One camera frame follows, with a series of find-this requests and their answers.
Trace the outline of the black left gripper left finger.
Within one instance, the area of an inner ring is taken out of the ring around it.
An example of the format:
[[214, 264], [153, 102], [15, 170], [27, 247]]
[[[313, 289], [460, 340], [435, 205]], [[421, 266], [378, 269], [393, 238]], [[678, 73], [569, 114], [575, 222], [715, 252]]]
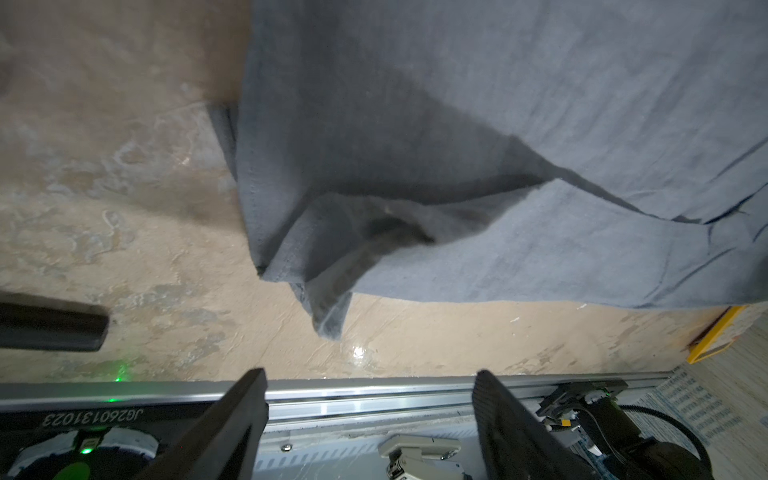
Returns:
[[137, 474], [139, 479], [216, 480], [253, 477], [268, 422], [262, 369], [246, 372], [175, 447]]

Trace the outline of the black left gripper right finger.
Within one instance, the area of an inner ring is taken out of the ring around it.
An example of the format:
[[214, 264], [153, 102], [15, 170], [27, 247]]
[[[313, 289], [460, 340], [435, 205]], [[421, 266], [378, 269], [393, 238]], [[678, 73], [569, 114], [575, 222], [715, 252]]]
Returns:
[[490, 479], [589, 479], [591, 467], [566, 449], [491, 372], [476, 374], [472, 405]]

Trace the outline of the grey long sleeve shirt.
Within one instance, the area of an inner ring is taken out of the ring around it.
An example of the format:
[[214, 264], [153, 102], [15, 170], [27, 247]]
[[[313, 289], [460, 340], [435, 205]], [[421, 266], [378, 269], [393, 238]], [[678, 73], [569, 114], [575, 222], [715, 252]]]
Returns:
[[763, 1], [256, 1], [209, 110], [259, 277], [694, 309], [767, 298]]

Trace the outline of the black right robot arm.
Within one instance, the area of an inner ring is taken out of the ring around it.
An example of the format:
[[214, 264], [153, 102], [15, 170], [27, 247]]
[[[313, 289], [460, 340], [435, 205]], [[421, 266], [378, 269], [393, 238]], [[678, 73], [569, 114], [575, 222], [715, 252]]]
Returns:
[[[574, 415], [576, 423], [605, 457], [607, 470], [618, 479], [711, 479], [713, 467], [705, 445], [684, 423], [637, 405], [621, 405], [617, 395], [628, 388], [622, 380], [564, 383], [539, 404], [536, 415], [560, 424]], [[662, 420], [687, 438], [696, 452], [670, 442], [642, 436], [629, 414]]]

